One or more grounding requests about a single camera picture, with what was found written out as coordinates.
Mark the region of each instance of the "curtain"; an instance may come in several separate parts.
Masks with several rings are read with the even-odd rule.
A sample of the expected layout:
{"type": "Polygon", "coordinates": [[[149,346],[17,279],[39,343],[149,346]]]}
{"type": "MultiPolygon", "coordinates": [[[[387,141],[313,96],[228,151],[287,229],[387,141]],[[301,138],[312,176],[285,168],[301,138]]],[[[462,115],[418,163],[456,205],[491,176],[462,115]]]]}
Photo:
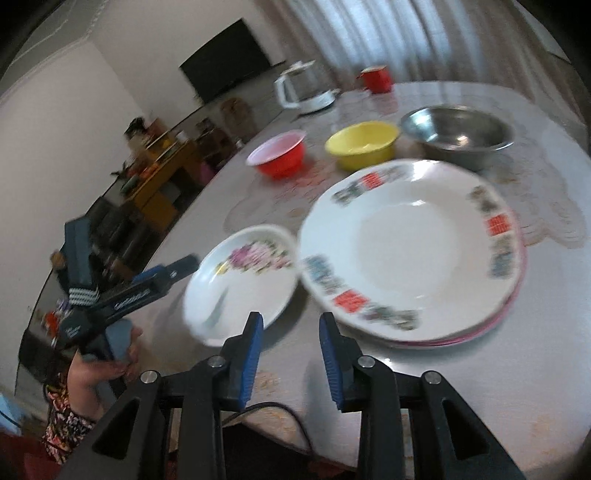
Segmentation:
{"type": "Polygon", "coordinates": [[[505,86],[536,103],[586,148],[564,76],[511,0],[255,0],[289,61],[319,61],[324,80],[353,89],[388,66],[395,82],[505,86]]]}

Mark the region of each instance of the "floral plate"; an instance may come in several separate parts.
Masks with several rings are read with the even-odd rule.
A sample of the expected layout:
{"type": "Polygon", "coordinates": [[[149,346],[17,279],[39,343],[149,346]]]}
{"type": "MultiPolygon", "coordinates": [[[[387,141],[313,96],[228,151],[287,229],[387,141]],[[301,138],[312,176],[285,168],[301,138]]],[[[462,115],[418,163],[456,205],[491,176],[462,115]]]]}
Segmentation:
{"type": "Polygon", "coordinates": [[[297,285],[296,240],[285,228],[257,225],[224,240],[205,257],[184,294],[183,320],[209,346],[240,335],[250,312],[267,328],[297,285]]]}
{"type": "Polygon", "coordinates": [[[327,190],[299,234],[308,291],[343,323],[412,346],[468,335],[514,293],[519,223],[484,179],[395,160],[327,190]]]}

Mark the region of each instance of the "floral sleeve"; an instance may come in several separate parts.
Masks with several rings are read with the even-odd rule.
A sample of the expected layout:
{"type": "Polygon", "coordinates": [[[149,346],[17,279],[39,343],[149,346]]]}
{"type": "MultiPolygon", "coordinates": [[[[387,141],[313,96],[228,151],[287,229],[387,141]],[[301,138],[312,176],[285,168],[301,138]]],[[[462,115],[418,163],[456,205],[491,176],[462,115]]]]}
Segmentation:
{"type": "Polygon", "coordinates": [[[58,386],[46,385],[45,395],[50,404],[45,447],[49,456],[61,465],[93,429],[95,422],[71,410],[65,375],[60,377],[58,386]]]}

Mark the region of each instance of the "hand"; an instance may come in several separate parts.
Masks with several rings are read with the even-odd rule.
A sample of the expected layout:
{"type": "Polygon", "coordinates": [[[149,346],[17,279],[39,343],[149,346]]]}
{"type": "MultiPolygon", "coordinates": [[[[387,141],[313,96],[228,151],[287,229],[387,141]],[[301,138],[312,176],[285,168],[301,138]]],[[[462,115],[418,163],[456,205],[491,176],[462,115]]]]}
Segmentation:
{"type": "Polygon", "coordinates": [[[70,408],[73,412],[91,420],[98,420],[104,413],[95,387],[102,381],[124,377],[126,382],[134,380],[139,374],[137,339],[142,335],[142,329],[131,329],[131,344],[127,349],[129,363],[121,361],[91,361],[82,360],[80,352],[76,352],[68,371],[68,393],[70,408]]]}

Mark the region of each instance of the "stainless steel bowl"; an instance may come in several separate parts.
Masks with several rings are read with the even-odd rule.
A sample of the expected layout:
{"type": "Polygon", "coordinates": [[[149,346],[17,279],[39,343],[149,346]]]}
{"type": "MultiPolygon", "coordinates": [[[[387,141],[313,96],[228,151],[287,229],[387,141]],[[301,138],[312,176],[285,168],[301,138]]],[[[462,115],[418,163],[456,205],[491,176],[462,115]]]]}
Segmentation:
{"type": "Polygon", "coordinates": [[[487,168],[499,150],[513,143],[513,129],[497,117],[459,105],[438,105],[407,113],[402,131],[434,160],[472,171],[487,168]]]}

